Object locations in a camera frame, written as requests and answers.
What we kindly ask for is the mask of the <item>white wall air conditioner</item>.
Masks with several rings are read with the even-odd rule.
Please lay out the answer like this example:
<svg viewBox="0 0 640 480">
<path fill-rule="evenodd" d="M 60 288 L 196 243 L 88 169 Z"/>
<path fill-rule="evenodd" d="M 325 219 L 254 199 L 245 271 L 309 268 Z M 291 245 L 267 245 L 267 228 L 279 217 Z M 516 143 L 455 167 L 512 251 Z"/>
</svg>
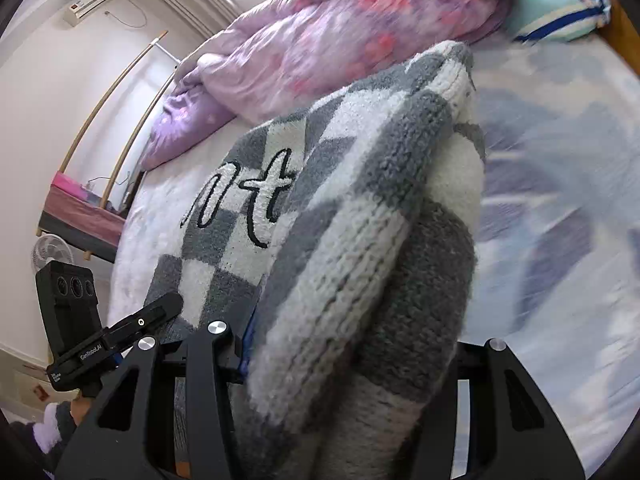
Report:
<svg viewBox="0 0 640 480">
<path fill-rule="evenodd" d="M 76 0 L 64 11 L 63 20 L 70 26 L 77 26 L 89 14 L 99 9 L 102 4 L 110 0 Z"/>
</svg>

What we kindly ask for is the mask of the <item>purple pink floral quilt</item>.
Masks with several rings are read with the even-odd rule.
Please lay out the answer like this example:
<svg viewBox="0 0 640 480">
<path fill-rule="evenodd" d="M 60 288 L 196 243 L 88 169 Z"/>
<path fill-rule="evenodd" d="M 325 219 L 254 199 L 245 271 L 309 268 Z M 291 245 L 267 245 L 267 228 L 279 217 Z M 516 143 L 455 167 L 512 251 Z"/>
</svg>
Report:
<svg viewBox="0 0 640 480">
<path fill-rule="evenodd" d="M 266 0 L 186 56 L 151 129 L 144 170 L 234 118 L 292 112 L 444 40 L 499 28 L 512 0 Z"/>
</svg>

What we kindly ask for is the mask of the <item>grey white checkered knit sweater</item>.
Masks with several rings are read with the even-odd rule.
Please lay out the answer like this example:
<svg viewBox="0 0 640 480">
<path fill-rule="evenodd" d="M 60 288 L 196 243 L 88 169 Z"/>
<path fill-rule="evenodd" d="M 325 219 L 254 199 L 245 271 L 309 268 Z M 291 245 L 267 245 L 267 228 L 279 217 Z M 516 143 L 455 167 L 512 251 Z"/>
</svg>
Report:
<svg viewBox="0 0 640 480">
<path fill-rule="evenodd" d="M 169 232 L 146 295 L 179 340 L 250 309 L 230 390 L 245 479 L 386 479 L 454 356 L 484 134 L 444 41 L 237 140 Z"/>
</svg>

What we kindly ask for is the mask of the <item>pink covered side table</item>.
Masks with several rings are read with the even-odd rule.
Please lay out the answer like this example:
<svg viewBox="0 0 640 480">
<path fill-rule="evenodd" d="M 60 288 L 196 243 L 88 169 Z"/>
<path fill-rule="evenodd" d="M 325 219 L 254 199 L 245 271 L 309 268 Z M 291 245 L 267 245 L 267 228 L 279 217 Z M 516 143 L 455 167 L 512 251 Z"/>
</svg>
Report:
<svg viewBox="0 0 640 480">
<path fill-rule="evenodd" d="M 110 203 L 74 179 L 57 172 L 50 184 L 38 222 L 38 234 L 59 236 L 67 244 L 114 263 L 125 219 L 112 211 Z"/>
</svg>

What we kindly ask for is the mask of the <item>light blue striped pillow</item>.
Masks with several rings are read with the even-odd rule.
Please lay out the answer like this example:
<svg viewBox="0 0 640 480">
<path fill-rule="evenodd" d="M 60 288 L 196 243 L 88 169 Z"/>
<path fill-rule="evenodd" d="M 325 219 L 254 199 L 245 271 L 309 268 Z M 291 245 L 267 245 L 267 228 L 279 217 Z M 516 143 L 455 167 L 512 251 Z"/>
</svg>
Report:
<svg viewBox="0 0 640 480">
<path fill-rule="evenodd" d="M 504 21 L 516 42 L 569 42 L 587 36 L 611 21 L 610 0 L 513 0 Z"/>
</svg>

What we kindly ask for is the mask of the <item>white standing fan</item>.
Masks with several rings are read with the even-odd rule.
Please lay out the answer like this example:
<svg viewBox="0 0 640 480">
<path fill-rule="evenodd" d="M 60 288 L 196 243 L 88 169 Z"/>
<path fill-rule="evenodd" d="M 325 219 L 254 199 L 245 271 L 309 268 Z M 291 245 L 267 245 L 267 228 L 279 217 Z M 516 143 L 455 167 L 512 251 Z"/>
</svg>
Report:
<svg viewBox="0 0 640 480">
<path fill-rule="evenodd" d="M 41 234 L 32 248 L 32 270 L 42 270 L 51 261 L 74 264 L 74 255 L 70 245 L 62 237 L 54 234 Z"/>
</svg>

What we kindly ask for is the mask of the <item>white floral bed sheet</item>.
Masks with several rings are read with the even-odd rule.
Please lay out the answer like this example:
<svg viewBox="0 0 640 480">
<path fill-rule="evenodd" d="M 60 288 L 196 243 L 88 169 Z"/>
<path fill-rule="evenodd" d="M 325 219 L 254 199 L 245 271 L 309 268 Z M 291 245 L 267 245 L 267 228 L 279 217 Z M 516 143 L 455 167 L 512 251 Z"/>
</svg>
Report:
<svg viewBox="0 0 640 480">
<path fill-rule="evenodd" d="M 639 83 L 598 37 L 475 48 L 488 163 L 464 338 L 503 336 L 588 474 L 639 406 Z"/>
</svg>

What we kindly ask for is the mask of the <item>wooden pole rack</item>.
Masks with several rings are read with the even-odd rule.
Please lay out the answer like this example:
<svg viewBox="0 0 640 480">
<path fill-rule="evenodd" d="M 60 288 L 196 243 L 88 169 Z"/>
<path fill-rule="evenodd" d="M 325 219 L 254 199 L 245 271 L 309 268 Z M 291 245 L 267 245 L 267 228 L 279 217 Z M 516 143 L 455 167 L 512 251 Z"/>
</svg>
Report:
<svg viewBox="0 0 640 480">
<path fill-rule="evenodd" d="M 125 220 L 142 178 L 140 158 L 152 115 L 179 63 L 163 45 L 168 34 L 160 32 L 108 86 L 56 170 L 100 196 L 101 207 L 110 203 Z"/>
</svg>

